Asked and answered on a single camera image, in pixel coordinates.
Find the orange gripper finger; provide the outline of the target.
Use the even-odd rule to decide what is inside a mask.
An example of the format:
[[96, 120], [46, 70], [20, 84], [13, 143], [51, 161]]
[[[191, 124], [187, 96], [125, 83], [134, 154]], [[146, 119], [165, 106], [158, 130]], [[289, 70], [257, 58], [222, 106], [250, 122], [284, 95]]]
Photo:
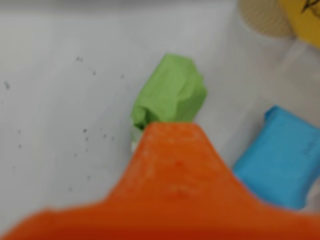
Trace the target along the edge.
[[240, 183], [193, 123], [147, 127], [101, 202], [35, 214], [6, 240], [317, 240], [320, 217], [271, 206]]

